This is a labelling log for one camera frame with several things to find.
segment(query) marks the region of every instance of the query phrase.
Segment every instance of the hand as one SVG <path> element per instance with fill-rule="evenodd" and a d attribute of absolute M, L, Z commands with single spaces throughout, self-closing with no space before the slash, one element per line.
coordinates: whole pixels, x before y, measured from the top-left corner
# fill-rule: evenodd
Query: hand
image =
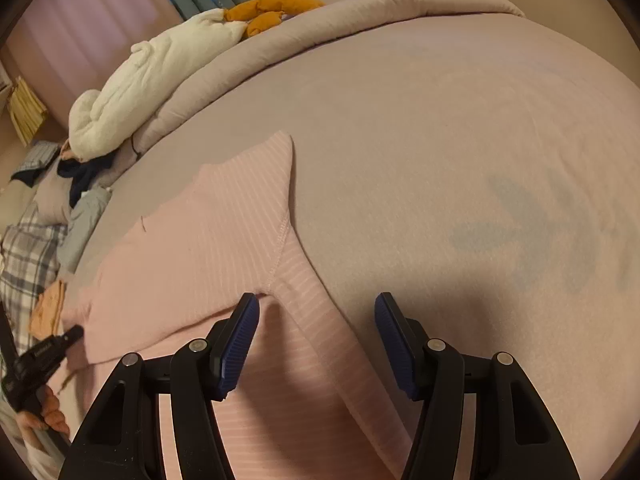
<path fill-rule="evenodd" d="M 66 424 L 64 413 L 60 411 L 60 401 L 48 386 L 45 386 L 45 399 L 42 402 L 42 418 L 44 419 L 44 422 L 30 412 L 20 412 L 15 417 L 15 421 L 18 424 L 18 428 L 20 428 L 22 438 L 30 446 L 43 450 L 42 444 L 36 437 L 33 430 L 47 430 L 48 428 L 53 428 L 69 438 L 71 430 Z"/>

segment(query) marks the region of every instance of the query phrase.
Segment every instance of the metal screw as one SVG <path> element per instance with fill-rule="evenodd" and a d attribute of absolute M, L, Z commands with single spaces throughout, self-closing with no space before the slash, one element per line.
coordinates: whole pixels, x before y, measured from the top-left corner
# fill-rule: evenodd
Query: metal screw
<path fill-rule="evenodd" d="M 131 366 L 138 362 L 138 354 L 127 354 L 122 358 L 122 364 L 125 366 Z"/>
<path fill-rule="evenodd" d="M 505 366 L 509 366 L 513 364 L 513 357 L 511 357 L 510 354 L 507 354 L 507 352 L 500 352 L 498 354 L 498 362 Z"/>
<path fill-rule="evenodd" d="M 447 347 L 442 339 L 429 339 L 427 346 L 436 352 L 442 352 Z"/>
<path fill-rule="evenodd" d="M 207 347 L 206 339 L 194 339 L 189 343 L 189 350 L 192 352 L 201 352 Z"/>

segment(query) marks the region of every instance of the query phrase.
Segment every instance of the mattress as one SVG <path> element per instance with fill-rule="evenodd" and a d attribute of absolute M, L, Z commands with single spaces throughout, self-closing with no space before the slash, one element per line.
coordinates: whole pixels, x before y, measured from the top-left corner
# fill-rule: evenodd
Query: mattress
<path fill-rule="evenodd" d="M 278 130 L 294 141 L 292 224 L 407 428 L 420 406 L 376 333 L 382 290 L 461 352 L 512 353 L 580 477 L 601 478 L 640 418 L 639 89 L 514 14 L 420 17 L 320 44 L 188 114 L 114 184 L 68 301 L 201 164 Z"/>

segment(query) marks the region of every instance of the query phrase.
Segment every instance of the pink curtain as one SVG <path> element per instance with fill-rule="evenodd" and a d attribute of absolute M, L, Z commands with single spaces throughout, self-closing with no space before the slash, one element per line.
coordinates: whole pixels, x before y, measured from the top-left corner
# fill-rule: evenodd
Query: pink curtain
<path fill-rule="evenodd" d="M 76 98 L 100 89 L 132 44 L 180 21 L 169 0 L 34 0 L 0 58 L 66 127 Z"/>

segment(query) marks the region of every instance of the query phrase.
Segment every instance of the plaid blanket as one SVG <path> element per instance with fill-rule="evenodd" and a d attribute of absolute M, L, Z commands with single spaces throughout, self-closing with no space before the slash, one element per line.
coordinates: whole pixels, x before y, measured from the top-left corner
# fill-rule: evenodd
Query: plaid blanket
<path fill-rule="evenodd" d="M 4 232 L 0 301 L 12 327 L 18 354 L 35 343 L 29 334 L 31 312 L 38 302 L 38 296 L 58 275 L 60 264 L 56 252 L 65 235 L 66 226 L 38 223 L 35 203 L 27 208 L 18 225 L 9 226 Z M 0 377 L 4 376 L 4 372 L 4 362 L 0 359 Z"/>

